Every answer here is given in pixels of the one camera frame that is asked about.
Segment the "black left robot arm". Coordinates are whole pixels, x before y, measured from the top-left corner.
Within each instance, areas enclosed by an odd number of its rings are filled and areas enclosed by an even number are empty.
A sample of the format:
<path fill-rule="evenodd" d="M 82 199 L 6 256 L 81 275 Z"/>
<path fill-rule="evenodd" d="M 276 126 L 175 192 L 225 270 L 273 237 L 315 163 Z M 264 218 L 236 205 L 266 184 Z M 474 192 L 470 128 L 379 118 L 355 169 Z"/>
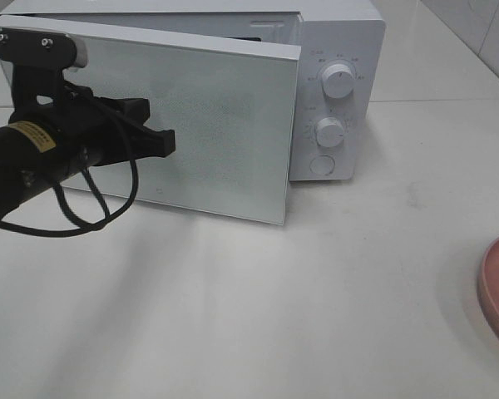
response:
<path fill-rule="evenodd" d="M 94 96 L 91 88 L 69 82 L 59 69 L 16 66 L 13 69 L 14 112 L 0 126 L 0 229 L 45 238 L 68 238 L 105 228 L 133 204 L 139 188 L 136 162 L 166 158 L 175 152 L 173 130 L 146 127 L 150 103 L 144 98 Z M 89 169 L 126 162 L 131 192 L 110 211 Z M 89 222 L 67 203 L 62 182 L 82 175 L 103 216 Z M 21 204 L 53 190 L 73 229 L 36 229 L 4 221 Z"/>

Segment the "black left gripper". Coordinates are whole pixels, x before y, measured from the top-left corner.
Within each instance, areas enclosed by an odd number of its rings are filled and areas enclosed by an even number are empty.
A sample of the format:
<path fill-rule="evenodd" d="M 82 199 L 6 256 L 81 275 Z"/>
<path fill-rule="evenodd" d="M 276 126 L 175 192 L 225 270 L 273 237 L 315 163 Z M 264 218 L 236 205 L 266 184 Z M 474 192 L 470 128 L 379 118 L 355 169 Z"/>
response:
<path fill-rule="evenodd" d="M 93 97 L 91 89 L 66 81 L 62 69 L 15 66 L 12 99 L 10 166 L 113 165 L 175 152 L 174 130 L 145 127 L 148 99 Z M 129 150 L 121 132 L 108 127 L 106 113 L 125 124 Z"/>

